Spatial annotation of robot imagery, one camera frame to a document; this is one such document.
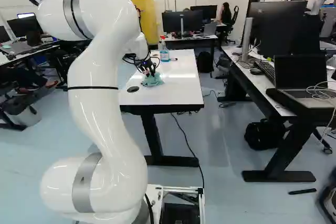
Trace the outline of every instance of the black marker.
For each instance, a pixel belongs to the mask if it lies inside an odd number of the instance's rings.
[[[308,193],[315,193],[317,190],[315,188],[306,189],[306,190],[299,190],[299,191],[290,191],[289,195],[296,195],[296,194],[308,194]]]

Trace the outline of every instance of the silver metal ring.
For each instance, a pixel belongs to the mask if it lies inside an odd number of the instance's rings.
[[[93,39],[94,38],[93,34],[90,32],[90,30],[85,25],[85,22],[83,20],[83,16],[79,7],[79,0],[72,0],[72,8],[79,28],[82,30],[82,32],[86,37]]]
[[[93,172],[100,161],[101,153],[92,153],[79,166],[72,184],[72,203],[78,212],[94,212],[90,201]]]
[[[68,25],[70,26],[71,30],[81,39],[85,40],[87,39],[81,31],[78,29],[77,24],[75,22],[75,19],[73,18],[72,15],[72,10],[71,10],[71,0],[63,0],[63,11],[64,11],[64,16],[65,19],[68,22]]]

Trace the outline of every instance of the woman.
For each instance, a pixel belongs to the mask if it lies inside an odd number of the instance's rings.
[[[221,15],[219,17],[220,18],[219,21],[223,24],[231,24],[232,13],[231,13],[231,10],[230,10],[229,3],[225,2],[222,5],[222,9],[220,11],[221,11]]]

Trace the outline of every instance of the computer mouse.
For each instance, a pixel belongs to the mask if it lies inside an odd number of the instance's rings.
[[[251,74],[253,74],[254,76],[259,76],[261,74],[264,74],[260,69],[257,68],[252,68],[250,69]]]
[[[127,92],[134,93],[134,92],[137,92],[138,90],[139,90],[138,86],[132,86],[132,87],[127,89]]]

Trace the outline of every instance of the white tabletop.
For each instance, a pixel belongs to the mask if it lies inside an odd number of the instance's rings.
[[[269,101],[269,103],[276,109],[276,111],[281,116],[295,116],[295,114],[287,109],[285,109],[282,105],[278,102],[274,101],[271,97],[266,95],[266,89],[274,88],[273,83],[264,75],[261,76],[254,76],[251,74],[250,69],[246,69],[242,67],[238,60],[238,56],[232,55],[233,52],[241,52],[241,48],[237,48],[236,46],[231,47],[222,47],[225,53],[230,57],[233,63],[243,72],[243,74],[251,81],[251,83],[259,90],[259,92]],[[256,52],[252,51],[249,53],[250,56],[255,57],[257,59],[262,59],[263,57]],[[331,78],[332,72],[328,71],[328,87],[330,89],[336,90],[336,82]]]
[[[209,35],[209,36],[197,36],[194,34],[193,37],[190,38],[182,38],[182,39],[175,39],[172,34],[167,34],[168,38],[165,38],[165,41],[179,41],[179,40],[201,40],[201,39],[218,39],[216,35]]]
[[[35,54],[38,54],[39,52],[43,52],[43,51],[46,51],[46,50],[49,50],[49,49],[55,48],[55,47],[59,47],[59,45],[50,46],[48,48],[44,48],[44,49],[34,51],[34,52],[28,53],[28,54],[17,55],[16,58],[13,59],[13,60],[8,60],[7,57],[4,54],[0,55],[0,66],[2,66],[4,64],[7,64],[7,63],[10,63],[10,62],[15,62],[16,60],[20,60],[20,59],[23,59],[25,57],[29,57],[31,55],[35,55]]]
[[[159,52],[152,51],[151,55],[155,54],[159,55]],[[163,85],[144,87],[141,85],[144,75],[136,71],[119,91],[120,105],[204,104],[194,50],[171,50],[170,58],[177,58],[177,61],[161,62],[156,69],[161,74]],[[128,93],[127,89],[132,86],[140,89]]]

